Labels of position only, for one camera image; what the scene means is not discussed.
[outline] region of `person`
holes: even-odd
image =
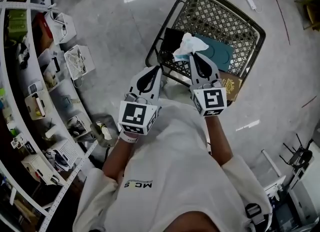
[[[242,232],[251,222],[245,203],[253,199],[272,213],[252,171],[233,155],[219,118],[161,101],[148,135],[126,133],[136,143],[120,137],[102,170],[87,176],[73,231]]]

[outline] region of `tissue paper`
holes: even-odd
[[[197,51],[204,51],[209,48],[201,39],[193,37],[190,33],[185,33],[180,48],[173,53],[174,61],[189,61],[189,54]]]

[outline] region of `wrist strap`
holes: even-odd
[[[128,135],[125,134],[124,130],[121,130],[119,139],[122,139],[128,143],[136,143],[138,138],[129,137]]]

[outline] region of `shopping basket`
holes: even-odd
[[[266,38],[265,31],[257,23],[227,0],[176,0],[145,63],[148,67],[159,63],[165,76],[187,87],[191,83],[189,63],[174,62],[172,53],[161,49],[166,28],[199,34],[232,46],[228,73],[242,79],[241,87]]]

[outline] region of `metal wire basket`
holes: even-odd
[[[178,11],[177,8],[180,4],[183,6]],[[173,15],[176,15],[176,18],[172,23]],[[191,79],[189,63],[186,61],[174,62],[172,53],[161,49],[167,27],[185,33],[199,34],[233,47],[234,51],[228,73],[243,79],[241,87],[266,38],[265,31],[258,24],[227,0],[176,0],[145,59],[145,63],[148,67],[155,65],[151,64],[152,56],[155,53],[163,74],[187,87],[190,86]],[[172,71],[181,76],[172,75]]]

